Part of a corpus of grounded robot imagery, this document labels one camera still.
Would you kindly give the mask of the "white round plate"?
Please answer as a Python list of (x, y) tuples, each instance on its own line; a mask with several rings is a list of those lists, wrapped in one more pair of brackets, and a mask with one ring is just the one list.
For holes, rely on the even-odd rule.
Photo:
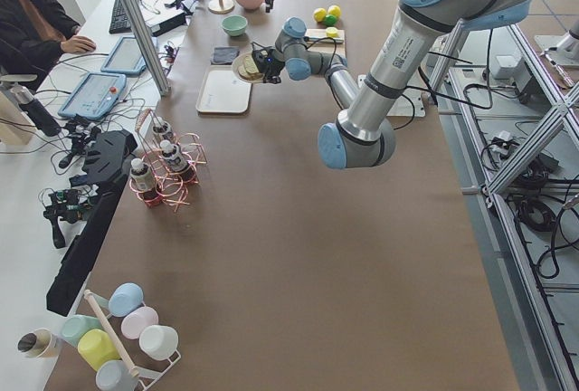
[(262, 77), (260, 79), (255, 79), (255, 80), (246, 80), (244, 79), (240, 73), (238, 72), (238, 68), (239, 66), (242, 64), (242, 59), (243, 57), (247, 54), (247, 53), (251, 53), (251, 52), (243, 52), (241, 53), (232, 63), (232, 70), (234, 72), (234, 74), (241, 79), (242, 81), (247, 81), (249, 83), (257, 83), (257, 82), (262, 82), (262, 78), (263, 78), (263, 73), (262, 73)]

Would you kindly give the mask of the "bread slice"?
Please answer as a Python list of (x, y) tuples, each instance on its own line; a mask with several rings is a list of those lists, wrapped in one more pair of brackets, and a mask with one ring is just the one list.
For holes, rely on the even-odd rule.
[(255, 80), (262, 77), (262, 73), (254, 62), (251, 53), (247, 53), (243, 57), (242, 64), (238, 68), (238, 72), (246, 80)]

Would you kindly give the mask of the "yellow lemon upper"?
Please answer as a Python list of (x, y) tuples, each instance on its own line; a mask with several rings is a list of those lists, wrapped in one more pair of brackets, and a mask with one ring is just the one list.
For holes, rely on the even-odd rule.
[(317, 23), (322, 23), (325, 19), (325, 17), (327, 16), (327, 10), (325, 8), (316, 8), (313, 11), (313, 19), (317, 22)]

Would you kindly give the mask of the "yellow lemon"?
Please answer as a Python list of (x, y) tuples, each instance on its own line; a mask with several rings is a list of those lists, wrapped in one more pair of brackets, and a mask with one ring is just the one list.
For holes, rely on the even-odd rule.
[(317, 22), (317, 23), (322, 23), (325, 19), (325, 17), (327, 16), (327, 10), (325, 8), (316, 8), (313, 11), (313, 19)]
[(342, 15), (342, 11), (341, 8), (338, 5), (331, 5), (328, 9), (327, 9), (327, 14), (328, 15), (333, 15), (334, 17), (336, 17), (336, 19), (339, 19)]

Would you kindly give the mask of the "half lemon slice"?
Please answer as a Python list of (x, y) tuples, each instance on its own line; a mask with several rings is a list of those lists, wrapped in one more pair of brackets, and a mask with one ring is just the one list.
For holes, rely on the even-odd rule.
[(338, 29), (336, 27), (330, 26), (326, 28), (326, 37), (337, 38), (339, 36)]

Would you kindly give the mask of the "tea bottle upper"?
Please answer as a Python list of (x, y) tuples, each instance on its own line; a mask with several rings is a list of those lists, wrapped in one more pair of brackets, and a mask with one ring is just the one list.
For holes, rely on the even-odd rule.
[(166, 121), (153, 124), (153, 135), (158, 143), (161, 143), (163, 140), (174, 141), (172, 126)]

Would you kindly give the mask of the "teach pendant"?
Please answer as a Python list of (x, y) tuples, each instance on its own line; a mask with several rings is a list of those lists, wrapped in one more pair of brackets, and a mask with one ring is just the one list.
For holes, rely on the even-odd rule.
[(126, 83), (124, 74), (90, 72), (58, 110), (58, 115), (66, 119), (79, 115), (99, 120), (111, 111)]
[(137, 39), (134, 36), (123, 36), (117, 40), (100, 70), (134, 77), (140, 75), (146, 67)]

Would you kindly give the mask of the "tea bottle lower right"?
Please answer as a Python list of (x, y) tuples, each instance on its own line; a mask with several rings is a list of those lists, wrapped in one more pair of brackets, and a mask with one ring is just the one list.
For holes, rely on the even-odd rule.
[(138, 197), (149, 207), (159, 205), (162, 201), (157, 188), (157, 178), (151, 167), (141, 158), (131, 160), (130, 176)]

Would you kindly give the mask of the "teach pendant near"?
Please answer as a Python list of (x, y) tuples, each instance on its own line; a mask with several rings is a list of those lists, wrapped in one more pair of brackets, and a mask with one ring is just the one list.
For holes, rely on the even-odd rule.
[(58, 110), (58, 115), (66, 119), (79, 115), (99, 120), (111, 111), (126, 83), (124, 74), (90, 72)]

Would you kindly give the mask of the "black water bottle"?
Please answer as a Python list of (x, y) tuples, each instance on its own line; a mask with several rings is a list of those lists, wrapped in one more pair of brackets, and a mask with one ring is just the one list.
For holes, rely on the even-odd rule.
[(45, 136), (55, 137), (61, 132), (61, 126), (26, 87), (17, 84), (10, 89), (10, 92), (14, 95), (21, 110)]

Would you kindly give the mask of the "white cup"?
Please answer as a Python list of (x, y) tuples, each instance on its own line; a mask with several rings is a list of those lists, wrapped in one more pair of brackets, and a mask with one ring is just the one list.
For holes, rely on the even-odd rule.
[(151, 325), (141, 332), (138, 344), (140, 349), (154, 360), (164, 360), (176, 352), (178, 333), (169, 326)]

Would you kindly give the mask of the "mint cup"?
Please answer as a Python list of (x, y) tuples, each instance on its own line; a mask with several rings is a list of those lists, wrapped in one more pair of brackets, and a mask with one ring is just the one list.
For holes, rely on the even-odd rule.
[(81, 338), (90, 330), (102, 329), (98, 318), (75, 314), (67, 318), (61, 327), (60, 337), (72, 347), (78, 347)]

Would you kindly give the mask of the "yellow cup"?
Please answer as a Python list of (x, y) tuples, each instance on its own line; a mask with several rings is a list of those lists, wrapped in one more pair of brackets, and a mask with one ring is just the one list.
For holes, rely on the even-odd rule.
[(108, 333), (102, 329), (91, 329), (86, 332), (78, 343), (77, 351), (95, 371), (110, 360), (120, 359)]

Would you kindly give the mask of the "grey blue cup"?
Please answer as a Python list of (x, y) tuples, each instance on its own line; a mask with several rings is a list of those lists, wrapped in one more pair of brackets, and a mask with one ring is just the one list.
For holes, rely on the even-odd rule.
[(101, 391), (133, 391), (138, 384), (138, 379), (130, 375), (120, 360), (105, 362), (97, 371), (95, 381)]

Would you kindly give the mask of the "paper cup with metal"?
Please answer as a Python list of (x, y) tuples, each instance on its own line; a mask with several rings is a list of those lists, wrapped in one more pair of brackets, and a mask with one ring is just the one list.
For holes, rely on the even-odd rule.
[(56, 358), (62, 342), (48, 329), (36, 329), (23, 335), (17, 343), (18, 351), (26, 358)]

